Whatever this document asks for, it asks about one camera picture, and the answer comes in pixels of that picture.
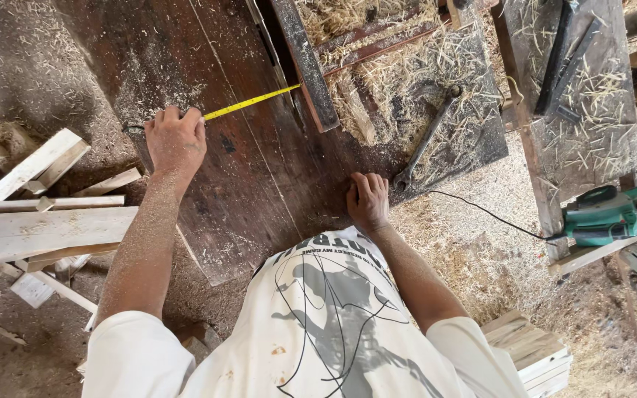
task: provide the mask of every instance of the dirt floor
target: dirt floor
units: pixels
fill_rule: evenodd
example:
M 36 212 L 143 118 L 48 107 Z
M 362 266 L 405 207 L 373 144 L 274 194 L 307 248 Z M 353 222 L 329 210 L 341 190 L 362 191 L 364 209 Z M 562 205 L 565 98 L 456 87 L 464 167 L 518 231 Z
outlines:
M 42 141 L 71 127 L 92 144 L 53 194 L 75 192 L 129 167 L 143 170 L 82 55 L 46 1 L 0 1 L 1 122 L 17 122 L 36 131 Z M 519 135 L 511 132 L 507 139 L 507 158 L 440 189 L 538 231 Z M 119 193 L 136 205 L 145 184 L 137 181 Z M 557 284 L 546 272 L 542 242 L 438 194 L 396 207 L 392 221 L 476 321 L 518 308 L 537 327 L 562 336 L 575 359 L 569 387 L 558 397 L 637 397 L 637 343 L 614 259 L 591 264 Z M 110 262 L 110 256 L 94 258 L 76 274 L 72 287 L 97 302 Z M 173 330 L 205 320 L 227 337 L 249 276 L 211 287 L 178 237 L 173 266 L 165 322 Z M 0 335 L 0 397 L 78 396 L 81 377 L 75 367 L 85 356 L 89 335 L 82 329 L 89 313 L 56 294 L 34 310 L 8 289 L 12 283 L 12 277 L 0 279 L 0 327 L 28 345 Z

